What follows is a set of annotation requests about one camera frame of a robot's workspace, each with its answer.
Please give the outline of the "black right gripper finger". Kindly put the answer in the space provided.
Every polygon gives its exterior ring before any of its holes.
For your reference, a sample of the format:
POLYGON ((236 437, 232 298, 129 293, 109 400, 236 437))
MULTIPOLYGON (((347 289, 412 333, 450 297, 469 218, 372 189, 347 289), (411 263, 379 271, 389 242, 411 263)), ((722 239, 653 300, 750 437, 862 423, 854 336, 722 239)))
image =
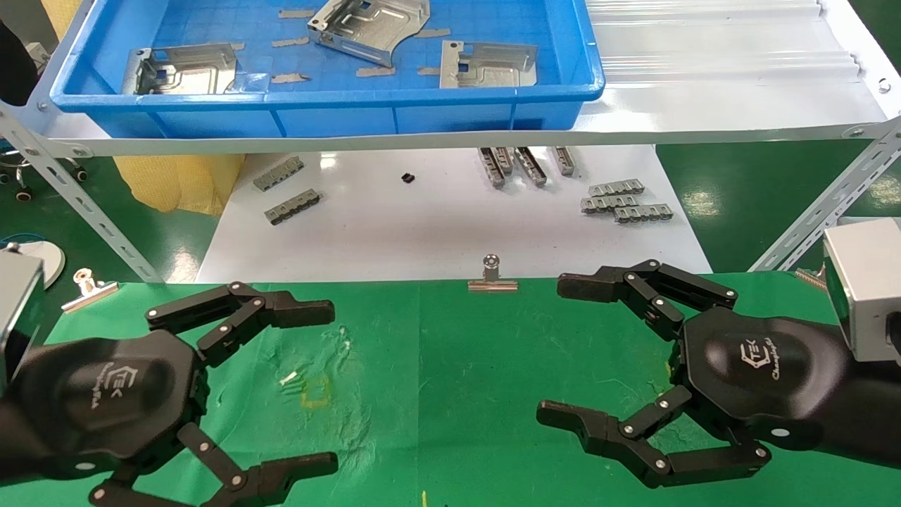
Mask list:
POLYGON ((574 301, 622 302, 666 342, 678 340, 686 317, 675 306, 733 309, 734 289, 650 259, 631 267, 603 266, 594 274, 563 273, 557 295, 574 301))
POLYGON ((694 396, 679 385, 626 420, 604 411, 563 402, 538 404, 538 423, 573 433, 585 453, 615 460, 650 489, 737 480, 756 475, 770 453, 744 427, 725 426, 728 446, 663 453, 650 438, 688 413, 694 396))

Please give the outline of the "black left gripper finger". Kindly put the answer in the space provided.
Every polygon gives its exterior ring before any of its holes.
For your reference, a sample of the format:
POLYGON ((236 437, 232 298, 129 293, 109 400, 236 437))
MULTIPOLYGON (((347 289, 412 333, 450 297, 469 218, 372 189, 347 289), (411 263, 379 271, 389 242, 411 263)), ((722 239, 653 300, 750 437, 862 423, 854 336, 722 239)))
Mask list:
POLYGON ((149 330, 165 330, 174 336, 215 323, 196 343, 206 367, 222 365, 267 327, 289 330, 328 325, 335 317, 332 301, 297 301, 288 291, 262 292, 243 282, 185 296, 146 313, 149 330))
MULTIPOLYGON (((180 444, 221 482, 221 487, 202 506, 274 506, 284 503, 300 480, 335 474, 339 462, 334 452, 309 453, 293 458, 268 460, 242 470, 196 423, 176 433, 180 444)), ((184 506, 172 499, 136 491, 139 476, 133 465, 122 465, 94 488, 89 502, 94 506, 184 506)))

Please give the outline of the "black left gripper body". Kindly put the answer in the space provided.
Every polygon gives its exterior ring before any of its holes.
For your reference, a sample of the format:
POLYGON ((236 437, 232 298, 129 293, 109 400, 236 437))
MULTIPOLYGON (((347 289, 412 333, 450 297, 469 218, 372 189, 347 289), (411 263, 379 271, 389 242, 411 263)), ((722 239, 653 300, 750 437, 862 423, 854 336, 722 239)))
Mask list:
POLYGON ((177 431, 199 423, 209 394, 199 354, 162 330, 43 346, 32 353, 41 476, 74 480, 120 465, 158 471, 182 451, 177 431))

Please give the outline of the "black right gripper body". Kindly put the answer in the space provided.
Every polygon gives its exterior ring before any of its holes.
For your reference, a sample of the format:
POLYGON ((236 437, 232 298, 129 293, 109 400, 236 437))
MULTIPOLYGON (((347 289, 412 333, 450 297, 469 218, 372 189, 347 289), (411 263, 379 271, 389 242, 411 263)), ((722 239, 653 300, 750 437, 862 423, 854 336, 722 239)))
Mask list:
POLYGON ((712 308, 686 321, 680 353, 689 415, 717 439, 731 429, 782 449, 849 452, 850 351, 836 325, 712 308))

